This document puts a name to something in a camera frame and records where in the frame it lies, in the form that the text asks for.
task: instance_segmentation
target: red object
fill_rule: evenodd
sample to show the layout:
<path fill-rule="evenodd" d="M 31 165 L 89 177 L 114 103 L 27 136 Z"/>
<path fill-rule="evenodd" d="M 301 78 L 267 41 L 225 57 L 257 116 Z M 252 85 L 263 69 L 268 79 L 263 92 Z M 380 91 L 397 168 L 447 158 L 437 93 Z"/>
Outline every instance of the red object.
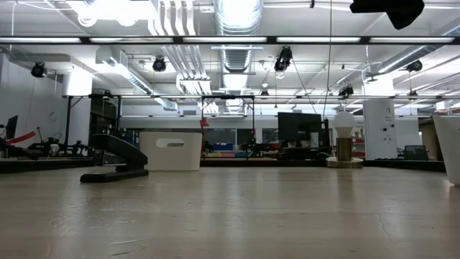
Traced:
<path fill-rule="evenodd" d="M 25 135 L 22 136 L 22 137 L 17 137 L 17 138 L 15 138 L 15 139 L 6 141 L 6 144 L 7 144 L 7 145 L 13 145 L 13 144 L 16 144 L 16 143 L 19 143 L 19 142 L 23 142 L 23 141 L 25 141 L 25 140 L 28 140 L 28 139 L 31 138 L 31 137 L 35 137 L 36 135 L 37 135 L 37 134 L 35 134 L 35 132 L 30 132 L 30 133 L 25 134 Z"/>
<path fill-rule="evenodd" d="M 202 118 L 200 123 L 202 127 L 209 127 L 209 122 L 206 118 Z"/>

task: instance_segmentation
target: lamp base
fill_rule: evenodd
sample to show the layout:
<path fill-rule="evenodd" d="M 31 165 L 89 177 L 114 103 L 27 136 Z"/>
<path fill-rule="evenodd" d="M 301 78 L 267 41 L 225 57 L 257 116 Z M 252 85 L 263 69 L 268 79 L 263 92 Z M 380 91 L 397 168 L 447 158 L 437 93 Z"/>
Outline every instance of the lamp base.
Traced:
<path fill-rule="evenodd" d="M 362 168 L 361 158 L 352 158 L 350 161 L 338 161 L 337 157 L 327 158 L 326 166 L 329 168 Z"/>

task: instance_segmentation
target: black speaker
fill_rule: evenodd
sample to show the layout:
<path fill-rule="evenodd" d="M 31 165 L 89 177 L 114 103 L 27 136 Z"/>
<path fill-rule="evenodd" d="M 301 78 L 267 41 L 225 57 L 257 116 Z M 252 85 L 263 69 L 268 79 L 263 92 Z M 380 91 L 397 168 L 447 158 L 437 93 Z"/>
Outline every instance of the black speaker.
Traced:
<path fill-rule="evenodd" d="M 44 62 L 36 62 L 32 70 L 30 71 L 33 77 L 36 78 L 44 78 L 47 74 L 45 63 Z"/>
<path fill-rule="evenodd" d="M 409 72 L 412 72 L 412 71 L 418 72 L 418 71 L 421 71 L 422 68 L 423 68 L 423 64 L 419 60 L 417 60 L 414 63 L 409 64 L 405 69 Z"/>
<path fill-rule="evenodd" d="M 153 63 L 153 70 L 157 72 L 163 72 L 166 70 L 165 57 L 158 56 L 155 58 L 155 62 Z"/>

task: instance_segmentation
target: black object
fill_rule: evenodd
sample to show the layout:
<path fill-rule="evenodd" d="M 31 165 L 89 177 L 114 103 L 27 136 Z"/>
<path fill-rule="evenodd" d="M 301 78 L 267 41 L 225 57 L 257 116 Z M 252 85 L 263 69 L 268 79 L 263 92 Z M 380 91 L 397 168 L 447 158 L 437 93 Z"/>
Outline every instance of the black object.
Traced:
<path fill-rule="evenodd" d="M 153 70 L 157 72 L 163 72 L 166 70 L 165 57 L 157 56 L 153 63 Z"/>
<path fill-rule="evenodd" d="M 8 153 L 8 156 L 10 157 L 26 157 L 31 160 L 38 160 L 36 155 L 33 155 L 20 147 L 8 145 L 6 140 L 4 140 L 2 137 L 0 137 L 0 151 Z"/>
<path fill-rule="evenodd" d="M 317 132 L 321 139 L 321 115 L 278 112 L 278 140 L 310 140 L 311 133 Z"/>
<path fill-rule="evenodd" d="M 118 155 L 126 161 L 126 165 L 119 165 L 110 173 L 87 173 L 82 175 L 82 183 L 108 183 L 128 178 L 148 176 L 149 171 L 144 169 L 148 158 L 135 146 L 117 137 L 107 134 L 95 134 L 91 140 L 97 156 L 104 155 L 104 151 Z"/>
<path fill-rule="evenodd" d="M 407 145 L 404 147 L 404 159 L 429 161 L 428 152 L 424 145 Z"/>
<path fill-rule="evenodd" d="M 17 126 L 17 115 L 8 119 L 8 123 L 6 124 L 6 139 L 12 140 L 16 134 L 16 126 Z"/>
<path fill-rule="evenodd" d="M 354 94 L 352 86 L 345 86 L 339 91 L 339 96 L 351 96 Z"/>
<path fill-rule="evenodd" d="M 423 64 L 419 60 L 417 60 L 414 63 L 409 64 L 405 69 L 409 72 L 412 72 L 412 71 L 418 72 L 418 71 L 421 71 L 422 68 L 423 68 Z"/>
<path fill-rule="evenodd" d="M 280 56 L 277 58 L 275 63 L 275 71 L 283 72 L 288 69 L 290 60 L 293 58 L 293 52 L 290 47 L 282 47 Z"/>
<path fill-rule="evenodd" d="M 36 78 L 44 78 L 47 74 L 45 62 L 36 62 L 30 73 Z"/>
<path fill-rule="evenodd" d="M 422 13 L 423 0 L 353 0 L 352 13 L 386 12 L 395 29 L 411 25 Z"/>

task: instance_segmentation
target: white storage bin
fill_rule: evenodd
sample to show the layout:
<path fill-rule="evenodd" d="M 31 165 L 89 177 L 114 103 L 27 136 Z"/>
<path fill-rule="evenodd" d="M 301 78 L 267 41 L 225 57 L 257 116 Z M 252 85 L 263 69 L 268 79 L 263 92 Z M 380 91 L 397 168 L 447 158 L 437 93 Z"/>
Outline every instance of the white storage bin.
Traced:
<path fill-rule="evenodd" d="M 197 171 L 200 169 L 200 133 L 141 132 L 139 145 L 149 158 L 149 171 Z"/>

